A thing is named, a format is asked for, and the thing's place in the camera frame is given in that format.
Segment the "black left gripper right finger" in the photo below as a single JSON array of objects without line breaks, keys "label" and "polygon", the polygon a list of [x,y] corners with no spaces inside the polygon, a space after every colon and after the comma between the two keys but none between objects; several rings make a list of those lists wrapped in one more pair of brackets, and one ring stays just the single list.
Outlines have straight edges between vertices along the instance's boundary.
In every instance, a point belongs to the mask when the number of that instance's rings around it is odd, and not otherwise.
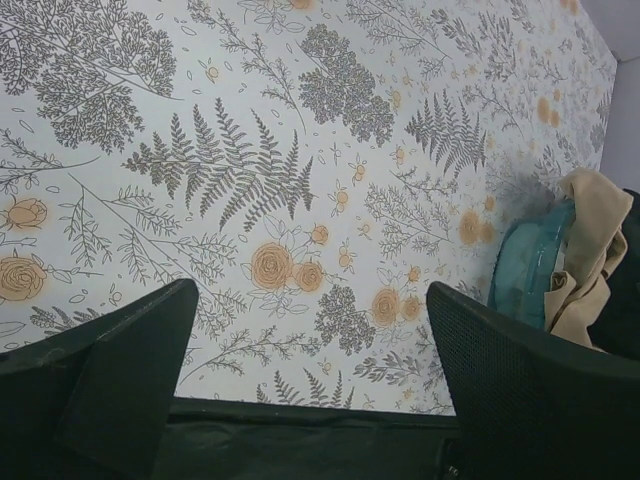
[{"label": "black left gripper right finger", "polygon": [[426,304],[465,478],[638,478],[638,362],[509,319],[442,282]]}]

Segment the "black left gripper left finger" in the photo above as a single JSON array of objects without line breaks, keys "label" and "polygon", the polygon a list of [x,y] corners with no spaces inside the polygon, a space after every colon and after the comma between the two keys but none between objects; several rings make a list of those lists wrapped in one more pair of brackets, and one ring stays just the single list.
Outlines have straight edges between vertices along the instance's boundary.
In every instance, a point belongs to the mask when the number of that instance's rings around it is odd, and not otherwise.
[{"label": "black left gripper left finger", "polygon": [[150,478],[197,303],[177,280],[2,354],[2,478]]}]

